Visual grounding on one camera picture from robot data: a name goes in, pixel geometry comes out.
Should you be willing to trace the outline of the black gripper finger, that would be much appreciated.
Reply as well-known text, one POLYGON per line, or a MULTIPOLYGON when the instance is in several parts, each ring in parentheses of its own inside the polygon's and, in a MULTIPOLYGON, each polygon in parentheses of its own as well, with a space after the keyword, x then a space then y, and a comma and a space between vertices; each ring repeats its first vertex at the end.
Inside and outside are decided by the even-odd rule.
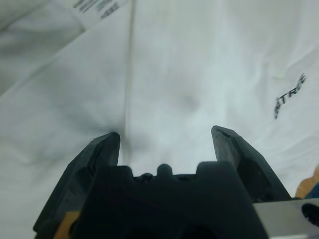
POLYGON ((216 125, 211 134, 217 161, 228 161, 234 166, 253 202, 291 199, 265 158, 243 137, 216 125))
POLYGON ((115 132, 92 140, 66 167, 33 230, 61 220, 66 212, 79 211, 87 198, 95 173, 101 167, 117 166, 120 135, 115 132))

